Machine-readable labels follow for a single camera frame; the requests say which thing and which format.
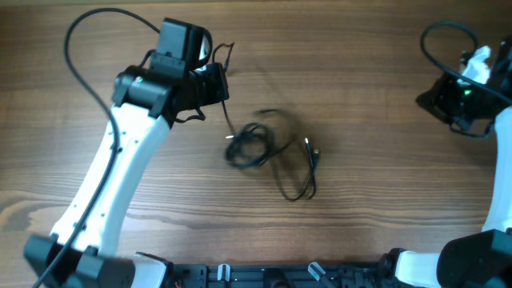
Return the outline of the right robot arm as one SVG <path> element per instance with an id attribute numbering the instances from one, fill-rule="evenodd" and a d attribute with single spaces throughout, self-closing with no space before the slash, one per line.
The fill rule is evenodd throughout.
<path id="1" fill-rule="evenodd" d="M 462 68 L 446 66 L 434 86 L 417 98 L 421 108 L 470 135 L 485 120 L 483 138 L 494 134 L 497 157 L 486 220 L 476 234 L 449 241 L 439 252 L 394 249 L 383 256 L 379 280 L 412 287 L 509 287 L 511 285 L 511 40 L 492 66 L 488 46 L 462 56 Z"/>

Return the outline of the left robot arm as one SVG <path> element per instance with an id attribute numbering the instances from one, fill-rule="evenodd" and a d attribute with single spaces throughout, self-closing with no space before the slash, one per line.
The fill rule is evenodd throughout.
<path id="1" fill-rule="evenodd" d="M 202 121 L 203 107 L 229 92 L 206 28 L 167 18 L 158 35 L 157 47 L 116 77 L 106 131 L 72 203 L 48 236 L 26 243 L 37 286 L 160 286 L 170 271 L 163 260 L 116 257 L 124 217 L 179 114 Z"/>

